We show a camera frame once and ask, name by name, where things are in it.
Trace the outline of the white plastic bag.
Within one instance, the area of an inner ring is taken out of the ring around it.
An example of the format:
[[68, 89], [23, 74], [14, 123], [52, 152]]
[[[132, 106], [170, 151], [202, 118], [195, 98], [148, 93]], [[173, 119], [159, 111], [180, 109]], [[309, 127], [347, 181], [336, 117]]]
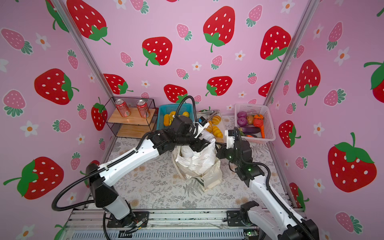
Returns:
[[202, 176], [216, 162], [216, 139], [206, 131], [202, 132], [199, 139], [210, 141], [209, 146], [197, 153], [191, 150], [190, 146], [177, 146], [173, 151], [177, 164], [187, 168], [194, 174]]

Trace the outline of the beige canvas tote bag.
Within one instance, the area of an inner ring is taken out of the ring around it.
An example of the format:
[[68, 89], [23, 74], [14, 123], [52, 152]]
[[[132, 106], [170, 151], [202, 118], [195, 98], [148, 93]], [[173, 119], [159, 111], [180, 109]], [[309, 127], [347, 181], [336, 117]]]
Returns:
[[200, 152], [194, 152], [189, 146], [177, 146], [171, 157], [181, 179], [197, 180], [206, 192], [220, 184], [223, 179], [221, 161], [216, 154], [216, 144], [211, 143]]

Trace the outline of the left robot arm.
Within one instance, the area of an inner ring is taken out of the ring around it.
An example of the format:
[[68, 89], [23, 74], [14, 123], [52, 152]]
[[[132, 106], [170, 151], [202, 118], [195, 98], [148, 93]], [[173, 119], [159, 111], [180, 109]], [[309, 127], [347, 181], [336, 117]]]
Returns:
[[208, 140], [200, 139], [201, 133], [208, 126], [208, 120], [203, 117], [191, 120], [176, 114], [170, 126], [145, 133], [137, 146], [127, 153], [105, 164], [89, 166], [84, 177], [65, 187], [54, 198], [52, 209], [61, 212], [90, 204], [91, 201], [85, 201], [65, 207], [58, 206], [59, 200], [65, 193], [88, 180], [92, 201], [98, 208], [109, 212], [119, 221], [133, 218], [130, 205], [117, 193], [114, 188], [115, 183], [143, 163], [173, 151], [177, 146], [189, 146], [195, 152], [202, 151], [210, 144]]

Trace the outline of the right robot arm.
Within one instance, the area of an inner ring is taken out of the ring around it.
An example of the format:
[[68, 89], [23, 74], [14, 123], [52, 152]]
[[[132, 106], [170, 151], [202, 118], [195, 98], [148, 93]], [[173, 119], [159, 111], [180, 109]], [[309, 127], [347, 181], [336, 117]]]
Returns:
[[263, 202], [264, 210], [255, 201], [243, 204], [240, 219], [244, 225], [255, 225], [272, 240], [318, 240], [319, 229], [312, 220], [305, 220], [270, 185], [272, 175], [264, 163], [254, 162], [249, 142], [242, 140], [240, 130], [225, 132], [227, 143], [218, 149], [217, 158], [227, 159], [233, 170]]

